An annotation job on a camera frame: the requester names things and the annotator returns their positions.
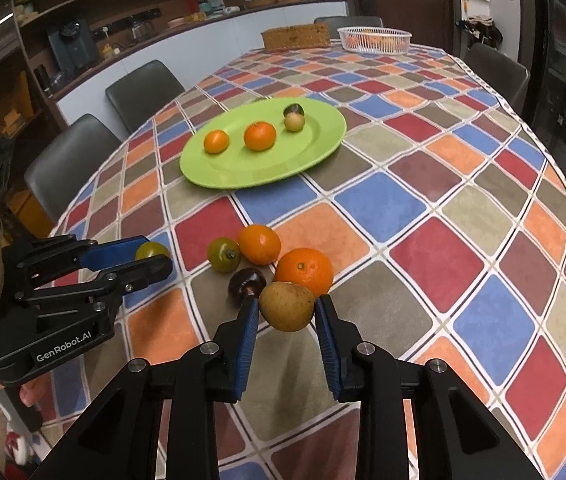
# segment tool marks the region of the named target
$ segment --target table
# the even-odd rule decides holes
[[[197,128],[271,96],[338,107],[348,124],[339,151],[255,189],[183,178],[179,153]],[[405,56],[250,52],[112,155],[55,233],[147,235],[170,248],[175,272],[125,298],[112,340],[54,371],[42,402],[52,443],[128,359],[177,359],[236,316],[205,248],[249,222],[272,226],[283,253],[327,254],[340,316],[397,358],[445,359],[545,478],[566,478],[566,181],[504,100],[460,60],[420,46]],[[408,404],[406,414],[417,478]],[[217,407],[221,478],[351,479],[358,416],[327,390],[313,330],[264,323],[243,400]],[[159,478],[166,437],[163,427]]]

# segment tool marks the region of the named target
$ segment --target bolt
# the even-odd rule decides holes
[[[443,359],[433,359],[430,361],[430,368],[438,374],[442,374],[448,369],[448,364]]]
[[[376,349],[377,348],[372,343],[368,343],[365,341],[357,345],[357,352],[363,355],[372,355],[374,354]]]
[[[201,345],[201,353],[204,355],[214,355],[218,352],[218,345],[214,341],[208,341]]]
[[[127,369],[130,372],[140,372],[142,370],[145,370],[145,359],[132,359],[130,362],[127,363]]]

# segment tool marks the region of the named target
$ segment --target black chair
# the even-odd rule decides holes
[[[320,16],[314,23],[327,23],[330,38],[340,38],[338,29],[341,27],[383,27],[383,20],[378,16]]]
[[[527,68],[483,43],[474,43],[463,61],[521,113],[530,79]]]
[[[130,134],[183,92],[179,80],[156,59],[133,70],[105,91]]]
[[[90,177],[121,145],[105,124],[85,114],[54,139],[25,172],[25,183],[57,222]]]

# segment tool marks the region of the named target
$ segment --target white plastic basket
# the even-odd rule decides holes
[[[412,38],[396,28],[342,27],[338,32],[343,48],[359,54],[406,54]]]

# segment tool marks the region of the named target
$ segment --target green cherry tomato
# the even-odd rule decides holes
[[[207,247],[207,259],[218,272],[231,272],[241,262],[239,245],[230,238],[217,238]]]
[[[138,246],[134,259],[143,260],[144,258],[156,256],[156,254],[165,254],[168,258],[172,257],[170,250],[163,244],[160,244],[159,242],[145,242]]]

